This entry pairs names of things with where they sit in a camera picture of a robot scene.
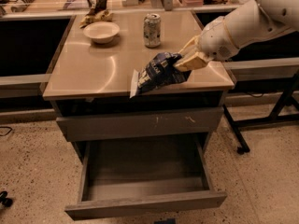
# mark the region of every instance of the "desk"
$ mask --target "desk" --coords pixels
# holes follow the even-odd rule
[[[145,15],[116,13],[121,31],[106,45],[91,43],[77,16],[44,90],[83,164],[78,203],[65,208],[73,219],[217,207],[226,197],[213,189],[204,152],[234,82],[210,63],[185,83],[130,99],[134,69],[201,31],[190,11],[161,12],[162,45],[148,49]]]

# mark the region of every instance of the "speckled floor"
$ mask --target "speckled floor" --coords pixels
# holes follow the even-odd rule
[[[271,105],[230,109],[234,118],[243,119],[266,115]],[[74,223],[64,212],[66,205],[77,201],[81,173],[71,145],[54,121],[8,125],[12,133],[0,137],[0,190],[8,191],[14,204],[0,210],[0,223]],[[177,224],[299,223],[298,122],[243,134],[251,152],[240,156],[235,136],[222,118],[205,154],[215,189],[228,195],[220,208],[76,223],[154,224],[168,218]]]

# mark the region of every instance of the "soda can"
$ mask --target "soda can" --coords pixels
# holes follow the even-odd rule
[[[144,19],[143,38],[144,45],[155,48],[161,44],[160,41],[161,18],[159,14],[150,13]]]

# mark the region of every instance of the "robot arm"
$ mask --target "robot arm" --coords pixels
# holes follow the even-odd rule
[[[248,1],[225,17],[209,23],[179,52],[179,71],[205,67],[209,61],[225,61],[242,48],[299,30],[298,0]]]

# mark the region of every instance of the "white bowl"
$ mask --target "white bowl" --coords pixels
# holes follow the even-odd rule
[[[110,21],[99,21],[84,28],[83,34],[92,41],[105,44],[113,40],[113,37],[120,31],[120,27]]]

